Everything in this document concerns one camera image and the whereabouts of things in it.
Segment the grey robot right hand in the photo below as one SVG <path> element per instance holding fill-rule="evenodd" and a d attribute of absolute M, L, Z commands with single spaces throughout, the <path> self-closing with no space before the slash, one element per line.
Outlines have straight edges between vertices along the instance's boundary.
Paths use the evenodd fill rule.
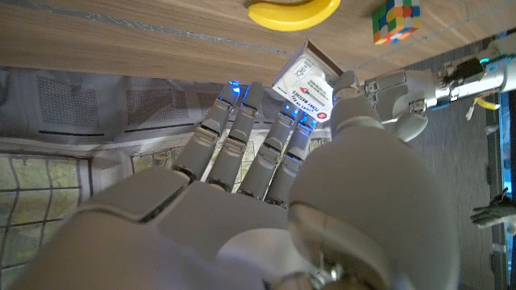
<path fill-rule="evenodd" d="M 335 83 L 332 139 L 285 206 L 149 168 L 93 195 L 14 289 L 455 289 L 454 210 L 416 152 L 386 130 L 352 72 Z"/>

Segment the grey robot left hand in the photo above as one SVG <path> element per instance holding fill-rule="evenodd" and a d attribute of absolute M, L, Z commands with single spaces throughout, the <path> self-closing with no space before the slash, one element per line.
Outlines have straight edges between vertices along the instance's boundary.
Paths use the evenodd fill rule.
<path fill-rule="evenodd" d="M 409 142 L 426 128 L 426 110 L 437 105 L 442 83 L 430 69 L 397 70 L 366 80 L 363 91 L 381 123 Z"/>

